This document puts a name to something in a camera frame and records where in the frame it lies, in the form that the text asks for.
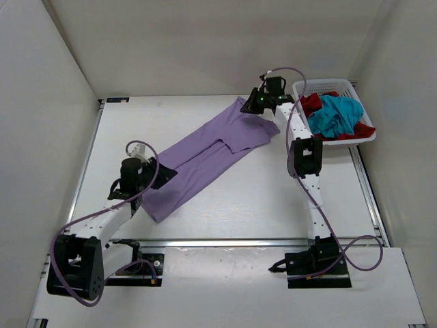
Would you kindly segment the purple t-shirt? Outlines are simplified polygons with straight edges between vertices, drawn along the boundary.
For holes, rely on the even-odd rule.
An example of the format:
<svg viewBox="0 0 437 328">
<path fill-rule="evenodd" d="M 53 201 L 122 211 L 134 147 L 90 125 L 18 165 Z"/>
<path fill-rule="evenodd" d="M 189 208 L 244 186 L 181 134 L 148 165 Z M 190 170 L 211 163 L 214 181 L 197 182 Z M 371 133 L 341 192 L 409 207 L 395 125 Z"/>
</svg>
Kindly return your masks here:
<svg viewBox="0 0 437 328">
<path fill-rule="evenodd" d="M 245 99 L 228 108 L 158 155 L 161 167 L 178 174 L 158 190 L 143 194 L 142 207 L 160 223 L 252 150 L 280 133 L 277 125 L 241 112 Z"/>
</svg>

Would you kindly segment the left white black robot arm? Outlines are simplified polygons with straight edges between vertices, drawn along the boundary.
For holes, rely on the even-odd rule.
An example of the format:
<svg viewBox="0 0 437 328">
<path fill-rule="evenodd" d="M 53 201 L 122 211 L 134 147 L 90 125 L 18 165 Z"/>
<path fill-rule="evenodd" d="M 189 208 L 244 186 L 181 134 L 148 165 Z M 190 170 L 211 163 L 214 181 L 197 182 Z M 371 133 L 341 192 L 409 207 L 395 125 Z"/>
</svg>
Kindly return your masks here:
<svg viewBox="0 0 437 328">
<path fill-rule="evenodd" d="M 104 213 L 86 219 L 78 232 L 61 232 L 54 237 L 47 292 L 74 297 L 91 307 L 100 300 L 110 276 L 118 271 L 136 273 L 144 265 L 149 266 L 155 283 L 155 268 L 143 258 L 139 242 L 112 238 L 140 209 L 143 191 L 157 190 L 177 174 L 174 169 L 157 163 L 155 158 L 123 160 L 120 177 L 109 189 Z"/>
</svg>

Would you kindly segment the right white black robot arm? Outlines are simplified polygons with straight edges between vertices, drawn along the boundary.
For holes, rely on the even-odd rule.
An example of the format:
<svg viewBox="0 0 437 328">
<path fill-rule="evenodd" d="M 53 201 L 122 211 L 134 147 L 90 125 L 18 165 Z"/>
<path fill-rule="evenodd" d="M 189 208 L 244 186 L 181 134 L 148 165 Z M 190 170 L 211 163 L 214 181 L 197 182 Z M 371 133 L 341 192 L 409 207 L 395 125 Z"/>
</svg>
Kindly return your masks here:
<svg viewBox="0 0 437 328">
<path fill-rule="evenodd" d="M 315 137 L 304 123 L 290 95 L 285 93 L 286 81 L 282 77 L 262 75 L 259 87 L 252 89 L 241 112 L 262 114 L 270 109 L 286 123 L 287 170 L 307 197 L 309 248 L 298 253 L 288 253 L 269 271 L 286 272 L 290 280 L 321 277 L 331 270 L 341 255 L 339 243 L 327 222 L 320 191 L 322 169 L 322 140 Z"/>
</svg>

